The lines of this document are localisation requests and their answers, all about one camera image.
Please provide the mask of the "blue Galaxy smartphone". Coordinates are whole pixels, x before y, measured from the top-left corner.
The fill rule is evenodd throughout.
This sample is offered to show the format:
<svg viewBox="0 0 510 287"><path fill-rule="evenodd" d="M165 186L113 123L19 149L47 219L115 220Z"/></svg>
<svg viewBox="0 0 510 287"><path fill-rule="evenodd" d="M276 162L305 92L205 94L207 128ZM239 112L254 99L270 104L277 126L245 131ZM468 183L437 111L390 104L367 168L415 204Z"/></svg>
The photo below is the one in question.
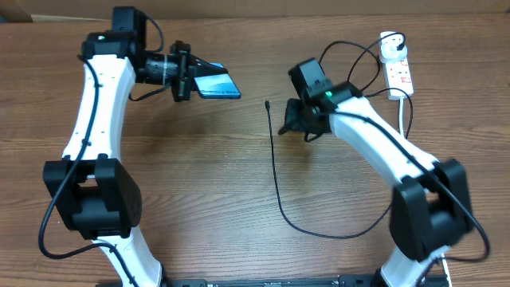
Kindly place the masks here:
<svg viewBox="0 0 510 287"><path fill-rule="evenodd" d="M212 64L224 67L221 63L213 62ZM241 92L228 73L195 77L191 90L198 92L203 99L237 100L241 98Z"/></svg>

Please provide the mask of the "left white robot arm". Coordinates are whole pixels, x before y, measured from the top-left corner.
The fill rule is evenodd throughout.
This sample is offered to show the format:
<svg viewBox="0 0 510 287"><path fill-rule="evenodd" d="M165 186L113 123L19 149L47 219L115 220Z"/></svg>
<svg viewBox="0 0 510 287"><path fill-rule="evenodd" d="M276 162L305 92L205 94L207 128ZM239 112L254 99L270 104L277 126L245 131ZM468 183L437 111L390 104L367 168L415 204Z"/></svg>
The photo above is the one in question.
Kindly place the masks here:
<svg viewBox="0 0 510 287"><path fill-rule="evenodd" d="M58 161L49 161L43 180L69 230L101 249L122 286L168 286L163 265L140 229L141 191L121 162L120 141L131 91L138 84L170 92L177 102L196 92L204 99L231 99L241 92L219 63L196 57L175 42L168 53L147 48L150 18L133 6L117 6L112 27L91 33L81 47L84 89L72 136Z"/></svg>

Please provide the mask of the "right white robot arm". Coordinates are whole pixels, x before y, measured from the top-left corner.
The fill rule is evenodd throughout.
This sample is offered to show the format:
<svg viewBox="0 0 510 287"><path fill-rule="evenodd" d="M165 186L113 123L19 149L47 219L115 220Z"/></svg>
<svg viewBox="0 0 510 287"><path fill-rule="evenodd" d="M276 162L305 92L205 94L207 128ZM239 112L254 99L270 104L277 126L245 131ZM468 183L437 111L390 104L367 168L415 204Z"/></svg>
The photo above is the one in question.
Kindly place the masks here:
<svg viewBox="0 0 510 287"><path fill-rule="evenodd" d="M279 133L331 133L345 140L392 190L390 234L395 248L374 279L416 286L433 261L473 229L464 167L439 161L396 132L350 82L334 85L315 58L288 71L298 97L289 99Z"/></svg>

